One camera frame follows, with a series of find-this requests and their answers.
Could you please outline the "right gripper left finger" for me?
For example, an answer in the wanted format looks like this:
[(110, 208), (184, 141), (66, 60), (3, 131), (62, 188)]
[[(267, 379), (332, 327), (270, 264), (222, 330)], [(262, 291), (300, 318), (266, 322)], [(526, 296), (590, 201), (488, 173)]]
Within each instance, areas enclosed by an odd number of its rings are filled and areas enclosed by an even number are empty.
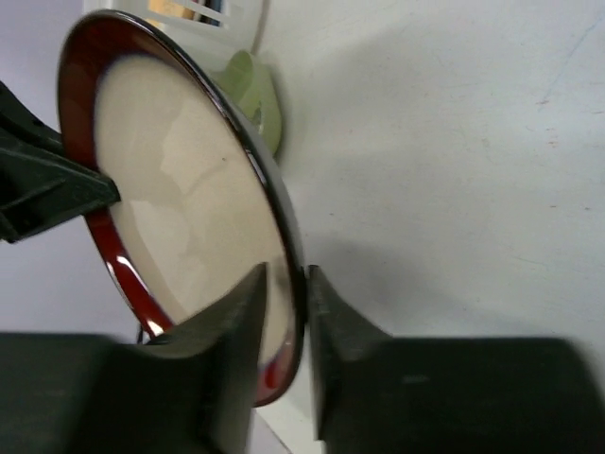
[(145, 344), (1, 337), (5, 453), (242, 453), (266, 313), (265, 265)]

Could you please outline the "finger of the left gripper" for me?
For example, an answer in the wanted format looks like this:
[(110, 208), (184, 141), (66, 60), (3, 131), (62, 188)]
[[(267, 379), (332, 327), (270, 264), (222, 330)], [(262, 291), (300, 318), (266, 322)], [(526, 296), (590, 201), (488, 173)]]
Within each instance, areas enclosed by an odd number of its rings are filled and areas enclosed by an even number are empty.
[(3, 241), (21, 241), (119, 201), (109, 177), (68, 159), (61, 135), (1, 85)]

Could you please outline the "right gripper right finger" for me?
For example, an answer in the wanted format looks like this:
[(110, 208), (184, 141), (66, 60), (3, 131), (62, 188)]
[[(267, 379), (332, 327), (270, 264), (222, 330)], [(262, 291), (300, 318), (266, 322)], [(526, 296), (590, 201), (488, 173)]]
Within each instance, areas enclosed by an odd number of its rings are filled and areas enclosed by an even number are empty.
[(600, 453), (604, 399), (557, 338), (393, 337), (308, 280), (316, 433), (329, 453)]

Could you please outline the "dark red rimmed plate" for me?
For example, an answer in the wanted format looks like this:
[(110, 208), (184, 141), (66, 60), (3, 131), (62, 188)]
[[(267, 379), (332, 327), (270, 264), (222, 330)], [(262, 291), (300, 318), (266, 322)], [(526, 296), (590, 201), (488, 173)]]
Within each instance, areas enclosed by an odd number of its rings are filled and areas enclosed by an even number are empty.
[(63, 44), (66, 154), (115, 183), (86, 216), (105, 266), (156, 338), (266, 264), (256, 403), (298, 372), (305, 324), (300, 229), (280, 170), (248, 118), (165, 33), (124, 11), (79, 19)]

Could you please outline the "green square plate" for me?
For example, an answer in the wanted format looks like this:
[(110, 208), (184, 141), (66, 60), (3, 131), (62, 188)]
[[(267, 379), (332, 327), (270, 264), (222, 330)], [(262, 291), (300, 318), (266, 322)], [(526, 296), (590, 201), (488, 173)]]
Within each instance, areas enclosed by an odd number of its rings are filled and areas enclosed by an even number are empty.
[(274, 156), (282, 139), (283, 118), (268, 67), (252, 53), (240, 50), (223, 71), (215, 74), (215, 81), (256, 128)]

